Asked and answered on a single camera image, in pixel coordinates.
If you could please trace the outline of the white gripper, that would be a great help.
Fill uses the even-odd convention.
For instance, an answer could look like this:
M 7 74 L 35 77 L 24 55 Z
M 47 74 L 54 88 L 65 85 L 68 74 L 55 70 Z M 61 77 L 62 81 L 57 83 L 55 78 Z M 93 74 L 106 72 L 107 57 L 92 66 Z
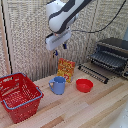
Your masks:
M 70 28 L 67 28 L 61 34 L 51 33 L 45 39 L 46 49 L 49 51 L 52 51 L 53 49 L 55 49 L 62 43 L 63 43 L 63 48 L 67 49 L 67 42 L 65 42 L 65 41 L 67 41 L 70 37 L 71 37 L 71 29 Z M 58 51 L 55 50 L 53 52 L 53 55 L 58 56 Z

